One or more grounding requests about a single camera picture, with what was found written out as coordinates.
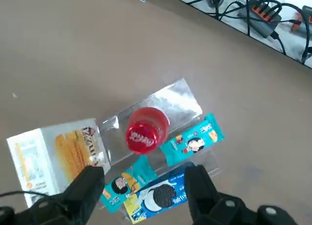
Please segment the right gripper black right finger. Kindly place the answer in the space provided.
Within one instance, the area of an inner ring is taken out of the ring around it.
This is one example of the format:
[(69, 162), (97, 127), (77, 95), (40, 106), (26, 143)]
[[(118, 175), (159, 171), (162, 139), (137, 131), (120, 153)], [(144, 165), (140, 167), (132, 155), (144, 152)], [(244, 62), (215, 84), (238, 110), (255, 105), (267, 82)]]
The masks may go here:
[(274, 205), (250, 210), (236, 196), (217, 191), (202, 165), (185, 169), (184, 187), (195, 225), (293, 225), (295, 220)]

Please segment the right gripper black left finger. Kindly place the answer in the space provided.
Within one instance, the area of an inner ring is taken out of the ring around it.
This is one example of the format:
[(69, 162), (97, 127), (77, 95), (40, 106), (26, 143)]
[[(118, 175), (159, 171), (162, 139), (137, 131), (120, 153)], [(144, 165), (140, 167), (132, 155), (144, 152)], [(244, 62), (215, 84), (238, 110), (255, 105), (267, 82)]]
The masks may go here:
[(10, 206), (0, 208), (2, 225), (85, 225), (104, 189), (104, 170), (87, 166), (60, 194), (49, 196), (34, 191), (11, 191), (0, 196), (30, 194), (39, 199), (28, 209), (16, 213)]

